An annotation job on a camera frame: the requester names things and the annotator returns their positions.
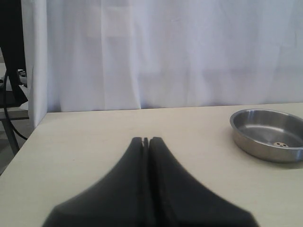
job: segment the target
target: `white curtain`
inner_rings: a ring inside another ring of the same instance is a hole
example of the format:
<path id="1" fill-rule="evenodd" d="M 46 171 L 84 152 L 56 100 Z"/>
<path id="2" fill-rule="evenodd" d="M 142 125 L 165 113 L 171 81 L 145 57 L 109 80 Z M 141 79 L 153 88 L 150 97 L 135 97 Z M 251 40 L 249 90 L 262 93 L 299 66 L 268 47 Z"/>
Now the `white curtain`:
<path id="1" fill-rule="evenodd" d="M 22 0 L 30 116 L 303 101 L 302 0 Z"/>

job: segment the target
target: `beige table surface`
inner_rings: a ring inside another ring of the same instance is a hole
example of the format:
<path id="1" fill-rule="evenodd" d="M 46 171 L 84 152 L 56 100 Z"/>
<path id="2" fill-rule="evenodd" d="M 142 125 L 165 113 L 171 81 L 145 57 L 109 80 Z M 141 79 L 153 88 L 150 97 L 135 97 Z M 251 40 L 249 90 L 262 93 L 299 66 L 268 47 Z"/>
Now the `beige table surface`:
<path id="1" fill-rule="evenodd" d="M 258 160 L 232 141 L 230 115 L 253 107 L 303 117 L 303 104 L 48 113 L 0 177 L 0 226 L 41 226 L 53 206 L 104 176 L 132 137 L 158 136 L 195 178 L 262 227 L 301 227 L 303 165 Z"/>

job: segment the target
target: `bowl rim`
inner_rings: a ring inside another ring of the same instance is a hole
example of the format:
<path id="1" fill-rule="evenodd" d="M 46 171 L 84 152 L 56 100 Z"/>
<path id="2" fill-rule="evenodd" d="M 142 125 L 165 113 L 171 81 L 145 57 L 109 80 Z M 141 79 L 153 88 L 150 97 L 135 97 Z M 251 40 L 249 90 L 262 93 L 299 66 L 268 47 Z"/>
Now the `bowl rim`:
<path id="1" fill-rule="evenodd" d="M 300 118 L 300 117 L 298 117 L 298 116 L 295 116 L 295 115 L 293 115 L 293 114 L 290 114 L 290 113 L 285 113 L 285 112 L 282 112 L 282 111 L 271 110 L 271 109 L 262 109 L 262 108 L 244 109 L 244 110 L 239 110 L 239 111 L 233 113 L 233 114 L 231 115 L 230 119 L 229 119 L 229 122 L 230 122 L 232 128 L 233 128 L 235 131 L 237 131 L 241 136 L 243 136 L 243 137 L 245 137 L 245 138 L 247 138 L 247 139 L 249 139 L 249 140 L 252 140 L 252 141 L 255 142 L 255 143 L 262 144 L 262 145 L 265 145 L 265 146 L 268 146 L 268 147 L 272 147 L 272 148 L 277 148 L 277 149 L 280 149 L 280 150 L 285 150 L 285 151 L 286 151 L 286 150 L 302 150 L 302 149 L 303 149 L 303 146 L 301 146 L 301 147 L 287 147 L 287 148 L 277 147 L 277 146 L 274 146 L 274 145 L 271 145 L 271 144 L 267 144 L 267 143 L 261 142 L 261 141 L 259 141 L 259 140 L 256 140 L 256 139 L 254 139 L 254 138 L 252 138 L 252 137 L 250 137 L 250 136 L 248 136 L 248 135 L 242 133 L 242 132 L 235 126 L 235 124 L 234 124 L 234 119 L 235 119 L 235 117 L 238 116 L 239 114 L 245 113 L 245 112 L 248 112 L 248 111 L 252 111 L 252 110 L 253 110 L 253 111 L 268 111 L 268 112 L 275 112 L 275 113 L 277 113 L 277 114 L 287 115 L 287 116 L 293 117 L 293 118 L 295 118 L 295 119 L 301 121 L 302 124 L 303 124 L 303 119 L 302 119 L 302 118 Z"/>

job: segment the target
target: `stainless steel bowl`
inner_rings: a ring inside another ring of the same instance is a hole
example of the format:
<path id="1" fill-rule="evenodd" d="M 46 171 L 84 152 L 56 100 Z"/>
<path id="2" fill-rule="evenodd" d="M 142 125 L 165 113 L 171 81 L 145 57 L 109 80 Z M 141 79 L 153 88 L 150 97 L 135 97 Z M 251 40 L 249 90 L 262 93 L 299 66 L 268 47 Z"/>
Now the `stainless steel bowl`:
<path id="1" fill-rule="evenodd" d="M 235 143 L 260 159 L 292 163 L 303 160 L 303 119 L 274 110 L 248 109 L 230 118 Z"/>

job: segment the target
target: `drain hole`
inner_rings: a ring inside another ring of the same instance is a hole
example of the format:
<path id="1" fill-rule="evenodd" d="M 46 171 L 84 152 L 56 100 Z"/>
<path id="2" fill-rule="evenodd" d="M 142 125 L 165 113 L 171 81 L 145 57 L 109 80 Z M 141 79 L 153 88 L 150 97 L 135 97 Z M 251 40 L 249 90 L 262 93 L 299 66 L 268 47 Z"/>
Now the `drain hole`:
<path id="1" fill-rule="evenodd" d="M 277 147 L 281 147 L 281 148 L 287 148 L 288 147 L 287 144 L 281 143 L 281 142 L 276 142 L 276 143 L 274 143 L 274 145 L 277 146 Z"/>

